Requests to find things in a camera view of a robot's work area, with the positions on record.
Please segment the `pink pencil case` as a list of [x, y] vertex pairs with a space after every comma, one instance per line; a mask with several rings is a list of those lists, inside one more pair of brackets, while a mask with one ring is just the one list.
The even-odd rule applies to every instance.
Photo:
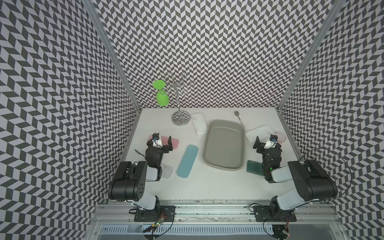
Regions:
[[[147, 139], [147, 141], [151, 140], [152, 139], [152, 135], [150, 135]], [[161, 141], [162, 141], [162, 144], [163, 145], [167, 145], [168, 144], [168, 140], [169, 140], [169, 137], [166, 137], [166, 136], [161, 136]], [[174, 150], [177, 149], [179, 147], [179, 139], [174, 139], [172, 137], [172, 145], [173, 145], [173, 148]]]

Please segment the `translucent clear pencil case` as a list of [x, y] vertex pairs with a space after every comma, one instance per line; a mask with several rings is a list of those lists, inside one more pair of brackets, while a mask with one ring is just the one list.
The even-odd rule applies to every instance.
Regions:
[[164, 163], [161, 164], [161, 167], [162, 167], [162, 178], [167, 180], [170, 179], [174, 173], [174, 168]]

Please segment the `light blue pencil case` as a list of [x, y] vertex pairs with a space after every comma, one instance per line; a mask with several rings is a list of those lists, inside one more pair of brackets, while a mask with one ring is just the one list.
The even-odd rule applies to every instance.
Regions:
[[189, 177], [199, 148], [195, 145], [188, 145], [177, 169], [177, 176], [183, 179]]

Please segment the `grey storage box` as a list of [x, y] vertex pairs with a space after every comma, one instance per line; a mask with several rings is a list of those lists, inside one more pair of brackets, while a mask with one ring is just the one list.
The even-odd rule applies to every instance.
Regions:
[[231, 121], [213, 120], [205, 139], [203, 161], [212, 168], [237, 171], [244, 166], [244, 160], [244, 127]]

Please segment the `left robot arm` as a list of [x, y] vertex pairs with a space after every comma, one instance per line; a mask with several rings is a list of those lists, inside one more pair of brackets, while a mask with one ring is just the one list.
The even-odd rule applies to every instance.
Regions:
[[175, 218], [175, 206], [161, 206], [159, 197], [145, 190], [146, 183], [169, 179], [173, 168], [163, 164], [164, 154], [171, 152], [172, 137], [161, 137], [155, 133], [147, 141], [145, 159], [139, 162], [121, 162], [110, 183], [110, 200], [127, 202], [134, 206], [132, 214], [135, 222], [172, 222]]

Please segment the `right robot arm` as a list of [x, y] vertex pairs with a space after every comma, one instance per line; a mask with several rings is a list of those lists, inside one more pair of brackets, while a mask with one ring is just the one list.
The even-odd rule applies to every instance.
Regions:
[[257, 137], [253, 148], [262, 155], [262, 174], [270, 184], [293, 182], [295, 187], [274, 196], [268, 206], [253, 207], [257, 222], [296, 222], [295, 210], [306, 204], [335, 198], [335, 182], [316, 160], [291, 161], [280, 166], [282, 146], [278, 136], [270, 135], [265, 142]]

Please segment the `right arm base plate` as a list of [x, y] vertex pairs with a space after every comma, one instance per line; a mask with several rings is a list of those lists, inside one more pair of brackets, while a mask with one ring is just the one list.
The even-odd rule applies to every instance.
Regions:
[[253, 206], [257, 222], [296, 222], [297, 218], [293, 210], [284, 211], [279, 208], [271, 209], [269, 206]]

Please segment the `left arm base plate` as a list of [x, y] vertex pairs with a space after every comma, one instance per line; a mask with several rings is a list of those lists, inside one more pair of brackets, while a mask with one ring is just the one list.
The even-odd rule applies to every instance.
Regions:
[[175, 211], [175, 206], [160, 206], [156, 210], [137, 210], [134, 222], [154, 223], [160, 218], [165, 218], [165, 222], [173, 222]]

